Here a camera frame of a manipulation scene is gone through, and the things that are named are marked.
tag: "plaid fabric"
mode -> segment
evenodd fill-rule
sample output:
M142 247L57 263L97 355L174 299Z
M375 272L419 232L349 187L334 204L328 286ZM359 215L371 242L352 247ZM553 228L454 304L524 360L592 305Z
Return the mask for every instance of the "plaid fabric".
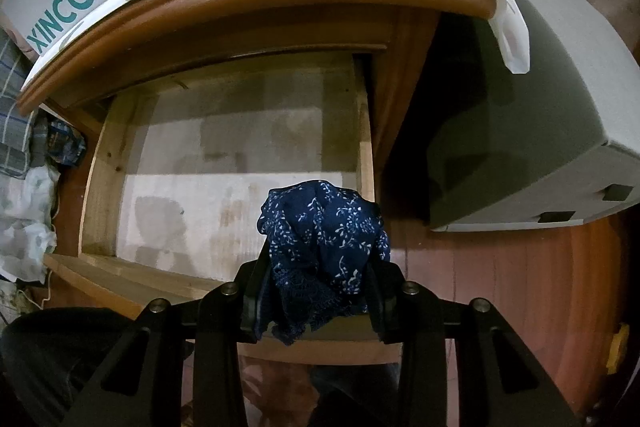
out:
M16 103L30 69L18 46L0 30L0 172L14 178L24 178L30 167L44 165L46 153L46 119L33 135L39 111L21 116Z

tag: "floral pattern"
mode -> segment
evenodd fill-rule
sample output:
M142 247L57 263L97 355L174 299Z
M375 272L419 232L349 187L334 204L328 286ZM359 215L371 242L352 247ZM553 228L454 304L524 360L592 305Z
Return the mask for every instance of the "floral pattern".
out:
M316 180L274 188L258 231L267 236L282 313L273 334L293 343L310 324L366 311L360 296L370 254L389 260L380 209L355 190Z

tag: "open wooden drawer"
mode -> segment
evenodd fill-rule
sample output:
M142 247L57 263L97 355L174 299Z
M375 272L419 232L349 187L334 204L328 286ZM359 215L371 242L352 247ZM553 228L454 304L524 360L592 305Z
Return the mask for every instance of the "open wooden drawer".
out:
M153 298L201 298L257 258L268 190L325 179L374 200L364 79L348 52L244 58L119 93L96 148L78 258L47 265L101 304L136 317ZM292 347L246 355L288 362L395 362L369 317L340 318Z

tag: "metal screw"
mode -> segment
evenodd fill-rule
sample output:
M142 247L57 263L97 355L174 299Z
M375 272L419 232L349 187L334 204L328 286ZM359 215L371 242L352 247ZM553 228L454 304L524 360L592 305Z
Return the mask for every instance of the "metal screw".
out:
M420 293L420 285L417 282L406 281L402 283L402 291L407 295L417 295Z
M487 311L489 311L491 309L491 302L489 302L487 299L475 299L474 300L474 309L477 312L480 313L486 313Z
M225 282L222 286L220 286L220 293L222 295L231 296L238 293L238 284L235 282Z
M169 306L171 306L171 302L169 302L167 299L153 299L151 302L149 302L149 311L151 311L152 313L160 313L167 309Z

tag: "black pants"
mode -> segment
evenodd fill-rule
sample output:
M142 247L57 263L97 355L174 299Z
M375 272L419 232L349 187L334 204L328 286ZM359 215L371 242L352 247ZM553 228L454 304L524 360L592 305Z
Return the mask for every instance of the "black pants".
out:
M60 424L131 323L108 309L60 308L22 316L4 329L0 353L8 379L40 427ZM320 398L309 427L393 424L397 365L318 366L311 381Z

